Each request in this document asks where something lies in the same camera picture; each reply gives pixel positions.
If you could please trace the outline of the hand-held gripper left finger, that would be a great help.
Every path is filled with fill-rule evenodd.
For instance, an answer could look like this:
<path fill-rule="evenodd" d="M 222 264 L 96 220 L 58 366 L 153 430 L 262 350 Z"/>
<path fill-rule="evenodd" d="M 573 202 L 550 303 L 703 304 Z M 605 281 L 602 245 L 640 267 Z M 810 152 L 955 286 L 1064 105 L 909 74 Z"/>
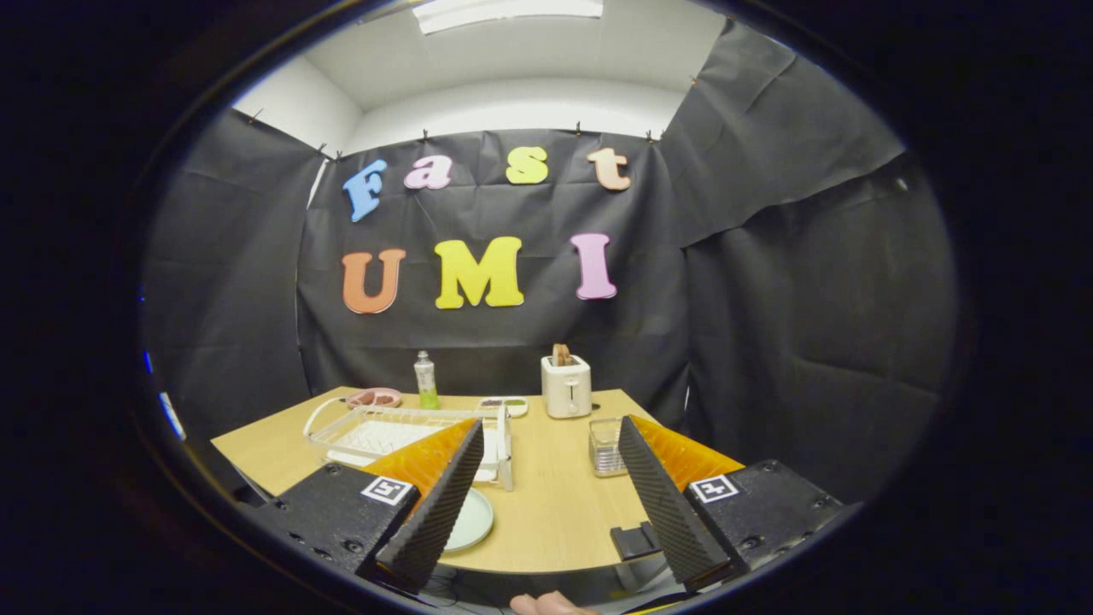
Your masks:
<path fill-rule="evenodd" d="M 468 418 L 363 468 L 324 464 L 254 516 L 306 558 L 418 593 L 475 482 L 484 433 Z"/>

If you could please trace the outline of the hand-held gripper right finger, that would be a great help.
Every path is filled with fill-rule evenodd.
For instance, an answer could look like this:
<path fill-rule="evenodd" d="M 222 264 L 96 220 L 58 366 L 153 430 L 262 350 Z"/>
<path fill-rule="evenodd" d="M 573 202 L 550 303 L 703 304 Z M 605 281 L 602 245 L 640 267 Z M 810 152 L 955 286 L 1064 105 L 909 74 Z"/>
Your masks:
<path fill-rule="evenodd" d="M 848 507 L 780 460 L 737 460 L 637 415 L 620 451 L 675 582 L 725 583 L 785 558 Z"/>

